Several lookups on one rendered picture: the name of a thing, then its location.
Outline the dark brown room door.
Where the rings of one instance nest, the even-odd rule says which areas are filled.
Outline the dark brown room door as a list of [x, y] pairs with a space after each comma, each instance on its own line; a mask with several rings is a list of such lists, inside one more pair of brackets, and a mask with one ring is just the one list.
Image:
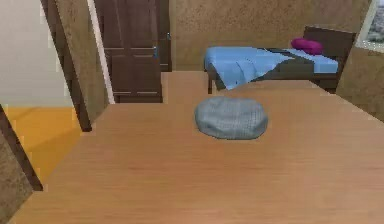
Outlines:
[[116, 103], [162, 103], [156, 0], [95, 0]]
[[156, 3], [160, 67], [162, 72], [171, 72], [171, 40], [167, 40], [166, 37], [166, 34], [170, 32], [169, 0], [156, 0]]

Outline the magenta pillow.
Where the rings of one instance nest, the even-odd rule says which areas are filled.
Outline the magenta pillow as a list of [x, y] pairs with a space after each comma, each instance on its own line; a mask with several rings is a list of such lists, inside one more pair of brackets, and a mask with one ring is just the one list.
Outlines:
[[291, 46], [297, 50], [303, 50], [310, 55], [321, 55], [323, 53], [323, 46], [321, 43], [305, 38], [295, 38], [291, 41]]

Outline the blue bed sheet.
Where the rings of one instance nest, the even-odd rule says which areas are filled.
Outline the blue bed sheet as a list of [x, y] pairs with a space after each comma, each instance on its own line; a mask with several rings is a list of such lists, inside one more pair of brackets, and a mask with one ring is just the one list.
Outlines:
[[209, 88], [234, 89], [252, 81], [336, 78], [340, 63], [294, 48], [209, 47], [204, 57]]

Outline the dark wood bed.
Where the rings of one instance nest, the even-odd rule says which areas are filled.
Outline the dark wood bed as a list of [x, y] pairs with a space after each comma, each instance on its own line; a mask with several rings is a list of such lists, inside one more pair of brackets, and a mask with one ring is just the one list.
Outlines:
[[288, 49], [209, 47], [204, 56], [208, 89], [234, 89], [262, 80], [308, 80], [335, 92], [356, 34], [307, 26]]

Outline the grey floor cushion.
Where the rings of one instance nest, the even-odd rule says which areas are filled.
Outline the grey floor cushion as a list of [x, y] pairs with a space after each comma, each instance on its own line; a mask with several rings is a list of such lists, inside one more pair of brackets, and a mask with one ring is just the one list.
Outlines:
[[268, 121], [263, 106], [249, 98], [211, 97], [195, 109], [199, 131], [218, 139], [256, 139], [266, 131]]

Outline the white framed window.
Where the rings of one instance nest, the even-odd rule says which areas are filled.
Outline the white framed window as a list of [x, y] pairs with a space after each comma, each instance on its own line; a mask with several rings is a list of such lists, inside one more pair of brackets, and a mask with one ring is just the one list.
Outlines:
[[371, 1], [355, 46], [384, 53], [384, 0]]

